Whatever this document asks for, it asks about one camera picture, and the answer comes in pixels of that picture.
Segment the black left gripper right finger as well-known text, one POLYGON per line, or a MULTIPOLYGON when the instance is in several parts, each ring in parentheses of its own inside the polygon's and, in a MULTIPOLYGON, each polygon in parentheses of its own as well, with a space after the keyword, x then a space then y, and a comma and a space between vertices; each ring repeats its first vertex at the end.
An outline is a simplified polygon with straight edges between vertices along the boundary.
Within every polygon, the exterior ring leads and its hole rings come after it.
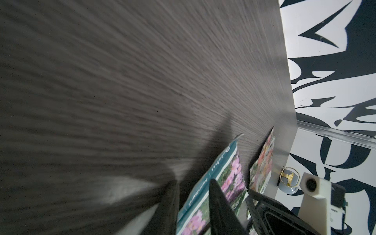
POLYGON ((209 185, 209 211, 212 235, 248 234, 233 212, 215 179, 211 179, 209 185))

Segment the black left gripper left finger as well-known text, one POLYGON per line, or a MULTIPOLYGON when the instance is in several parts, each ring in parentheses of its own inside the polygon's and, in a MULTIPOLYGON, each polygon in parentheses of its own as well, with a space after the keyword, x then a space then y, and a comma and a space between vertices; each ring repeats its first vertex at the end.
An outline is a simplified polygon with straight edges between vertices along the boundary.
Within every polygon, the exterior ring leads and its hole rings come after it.
POLYGON ((159 206, 141 235, 176 235, 177 216, 180 203, 178 181, 171 181, 159 206))

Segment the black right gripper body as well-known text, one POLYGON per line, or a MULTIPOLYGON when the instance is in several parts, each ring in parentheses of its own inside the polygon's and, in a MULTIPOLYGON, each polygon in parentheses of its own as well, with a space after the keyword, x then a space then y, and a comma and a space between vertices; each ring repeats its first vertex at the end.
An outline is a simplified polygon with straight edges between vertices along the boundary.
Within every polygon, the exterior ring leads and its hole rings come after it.
POLYGON ((246 231, 252 235, 318 235, 310 225, 279 201, 248 190, 246 204, 250 213, 246 231))

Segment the mixed colour flower seed packet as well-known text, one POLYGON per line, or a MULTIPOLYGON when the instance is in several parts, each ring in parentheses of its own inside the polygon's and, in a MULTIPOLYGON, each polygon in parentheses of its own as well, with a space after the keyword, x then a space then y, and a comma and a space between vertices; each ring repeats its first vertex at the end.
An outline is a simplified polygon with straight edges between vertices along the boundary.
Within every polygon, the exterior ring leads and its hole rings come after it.
POLYGON ((275 146, 274 128, 266 138, 258 159, 250 168, 249 189, 263 194, 271 178, 273 152, 275 146))

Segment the small white round clock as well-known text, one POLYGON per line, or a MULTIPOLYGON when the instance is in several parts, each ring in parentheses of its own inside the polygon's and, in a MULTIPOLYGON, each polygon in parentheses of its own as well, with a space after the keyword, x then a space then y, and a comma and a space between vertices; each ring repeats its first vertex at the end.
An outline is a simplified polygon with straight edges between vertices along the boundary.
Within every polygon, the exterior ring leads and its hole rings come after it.
POLYGON ((297 170, 285 167, 280 173, 278 188, 287 195, 293 195, 299 190, 301 176, 297 170))

